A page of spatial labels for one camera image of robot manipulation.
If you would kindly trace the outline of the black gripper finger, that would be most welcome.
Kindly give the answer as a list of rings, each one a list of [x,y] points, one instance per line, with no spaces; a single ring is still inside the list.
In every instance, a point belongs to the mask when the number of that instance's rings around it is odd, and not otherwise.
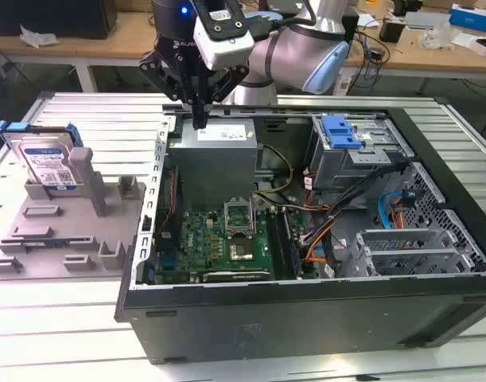
[[[193,129],[201,129],[199,92],[195,89],[186,55],[181,50],[171,53],[169,61],[160,57],[156,50],[147,52],[138,62],[138,68],[171,100],[180,100],[184,109],[191,113]]]
[[[200,68],[200,128],[206,127],[209,113],[214,102],[223,101],[235,87],[248,75],[246,65],[222,68],[218,71]]]

